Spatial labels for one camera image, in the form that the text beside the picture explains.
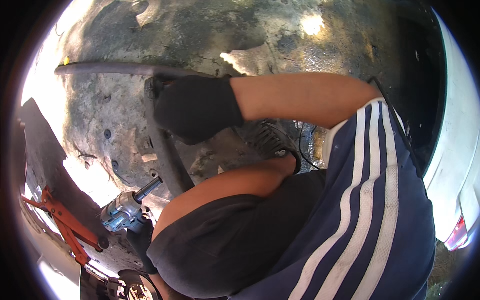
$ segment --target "man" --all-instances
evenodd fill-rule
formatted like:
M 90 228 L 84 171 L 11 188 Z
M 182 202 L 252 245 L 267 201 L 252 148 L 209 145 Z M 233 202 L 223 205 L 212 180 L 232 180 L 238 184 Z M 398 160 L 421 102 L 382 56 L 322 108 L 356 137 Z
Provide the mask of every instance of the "man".
M 136 250 L 164 298 L 168 286 L 239 300 L 425 297 L 432 205 L 399 116 L 375 88 L 328 73 L 187 76 L 163 92 L 155 117 L 187 144 L 253 121 L 246 140 L 265 158 L 173 199 L 149 247 L 145 230 Z M 294 175 L 298 151 L 272 118 L 330 129 L 326 176 Z

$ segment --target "gloved hand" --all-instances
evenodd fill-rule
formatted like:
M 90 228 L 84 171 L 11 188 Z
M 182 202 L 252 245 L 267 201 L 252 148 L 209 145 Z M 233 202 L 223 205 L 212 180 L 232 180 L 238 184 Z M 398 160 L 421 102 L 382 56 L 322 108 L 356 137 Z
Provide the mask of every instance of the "gloved hand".
M 156 102 L 159 127 L 170 130 L 187 145 L 211 138 L 230 126 L 242 126 L 243 117 L 229 78 L 189 75 L 165 87 Z
M 148 219 L 142 227 L 140 233 L 127 230 L 127 241 L 137 253 L 144 264 L 144 270 L 148 274 L 157 274 L 158 271 L 147 256 L 147 249 L 152 240 L 153 226 L 152 220 Z

